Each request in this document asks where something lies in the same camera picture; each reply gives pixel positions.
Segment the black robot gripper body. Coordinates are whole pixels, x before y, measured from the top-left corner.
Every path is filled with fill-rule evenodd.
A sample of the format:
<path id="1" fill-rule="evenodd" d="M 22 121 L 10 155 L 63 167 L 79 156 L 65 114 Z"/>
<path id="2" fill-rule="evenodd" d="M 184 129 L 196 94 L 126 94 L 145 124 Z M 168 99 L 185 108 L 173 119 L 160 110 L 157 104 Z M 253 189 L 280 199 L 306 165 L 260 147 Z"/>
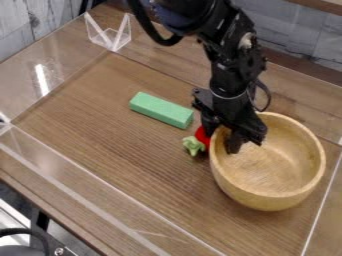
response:
<path id="1" fill-rule="evenodd" d="M 266 93 L 268 97 L 266 105 L 262 108 L 254 102 L 258 89 Z M 193 106 L 197 108 L 200 104 L 204 104 L 209 108 L 214 108 L 220 114 L 222 125 L 226 127 L 232 129 L 268 130 L 266 124 L 257 115 L 257 112 L 264 112 L 272 103 L 272 93 L 264 83 L 253 83 L 241 93 L 230 97 L 224 97 L 213 89 L 204 88 L 196 88 L 193 96 Z"/>

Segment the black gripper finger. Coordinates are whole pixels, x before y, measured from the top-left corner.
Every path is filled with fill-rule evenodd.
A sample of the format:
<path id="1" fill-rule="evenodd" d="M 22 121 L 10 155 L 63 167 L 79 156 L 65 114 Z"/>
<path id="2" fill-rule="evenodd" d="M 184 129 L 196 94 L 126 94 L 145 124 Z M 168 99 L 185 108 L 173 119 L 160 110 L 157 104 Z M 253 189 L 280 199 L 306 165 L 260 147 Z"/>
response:
<path id="1" fill-rule="evenodd" d="M 268 130 L 232 129 L 225 139 L 225 149 L 229 154 L 238 154 L 242 146 L 252 142 L 261 146 L 266 138 Z"/>
<path id="2" fill-rule="evenodd" d="M 201 112 L 201 123 L 205 129 L 205 134 L 212 137 L 217 128 L 222 125 L 220 114 L 214 108 L 209 108 L 200 104 L 197 109 Z"/>

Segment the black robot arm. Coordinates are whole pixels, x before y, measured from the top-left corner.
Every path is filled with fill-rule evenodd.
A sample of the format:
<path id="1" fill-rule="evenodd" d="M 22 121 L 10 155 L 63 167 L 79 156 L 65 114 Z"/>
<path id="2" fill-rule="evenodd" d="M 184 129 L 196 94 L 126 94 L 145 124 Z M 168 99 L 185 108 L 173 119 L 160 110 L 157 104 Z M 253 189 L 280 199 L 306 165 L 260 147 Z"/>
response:
<path id="1" fill-rule="evenodd" d="M 268 86 L 260 75 L 268 58 L 258 43 L 254 22 L 232 0 L 127 0 L 137 20 L 150 38 L 173 46 L 194 36 L 212 63 L 206 89 L 193 91 L 193 106 L 201 111 L 205 135 L 220 126 L 232 129 L 226 152 L 237 154 L 248 142 L 261 144 L 268 126 L 254 103 L 258 90 Z"/>

